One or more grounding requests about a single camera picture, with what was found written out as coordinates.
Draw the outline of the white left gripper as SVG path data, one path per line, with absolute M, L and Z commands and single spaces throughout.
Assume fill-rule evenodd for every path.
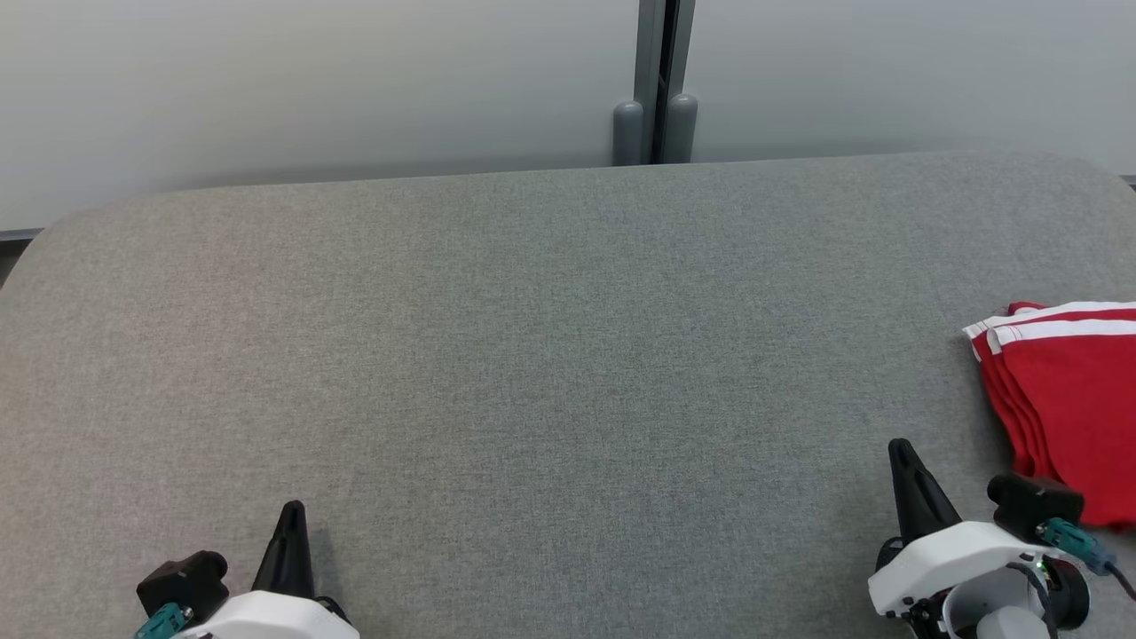
M 307 509 L 300 501 L 281 509 L 251 589 L 173 639 L 360 639 L 357 628 L 307 599 L 316 591 Z

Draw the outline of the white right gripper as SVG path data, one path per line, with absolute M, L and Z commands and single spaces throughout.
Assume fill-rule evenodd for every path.
M 1091 588 L 1071 555 L 962 522 L 913 443 L 892 439 L 887 453 L 904 545 L 868 579 L 878 615 L 914 639 L 1060 639 L 1091 619 Z

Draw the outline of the red shorts with white bands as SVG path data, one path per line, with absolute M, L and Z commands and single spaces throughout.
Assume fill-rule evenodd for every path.
M 1136 526 L 1136 302 L 1066 302 L 963 327 L 1012 468 L 1081 493 L 1084 525 Z

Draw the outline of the grey metal partition post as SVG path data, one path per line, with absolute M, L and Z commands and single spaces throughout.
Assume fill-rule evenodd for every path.
M 692 161 L 698 97 L 684 89 L 698 0 L 638 0 L 633 97 L 613 107 L 613 166 Z

